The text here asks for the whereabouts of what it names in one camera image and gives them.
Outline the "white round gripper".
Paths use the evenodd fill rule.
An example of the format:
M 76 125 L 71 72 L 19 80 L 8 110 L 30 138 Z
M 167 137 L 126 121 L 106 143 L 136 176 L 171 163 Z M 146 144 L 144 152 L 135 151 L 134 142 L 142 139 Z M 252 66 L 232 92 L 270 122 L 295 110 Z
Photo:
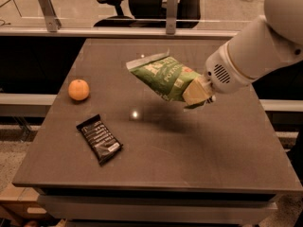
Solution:
M 205 75 L 206 77 L 195 78 L 183 92 L 182 97 L 188 106 L 207 101 L 214 95 L 214 91 L 230 94 L 253 82 L 232 62 L 228 43 L 220 46 L 208 57 L 205 62 Z

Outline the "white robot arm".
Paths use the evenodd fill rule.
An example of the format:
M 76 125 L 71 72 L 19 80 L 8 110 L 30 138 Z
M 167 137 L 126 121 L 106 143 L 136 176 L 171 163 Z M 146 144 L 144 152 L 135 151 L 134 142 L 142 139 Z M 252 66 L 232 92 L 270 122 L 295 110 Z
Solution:
M 238 91 L 263 76 L 303 60 L 303 0 L 264 0 L 264 13 L 205 62 L 183 92 L 189 107 L 215 94 Z

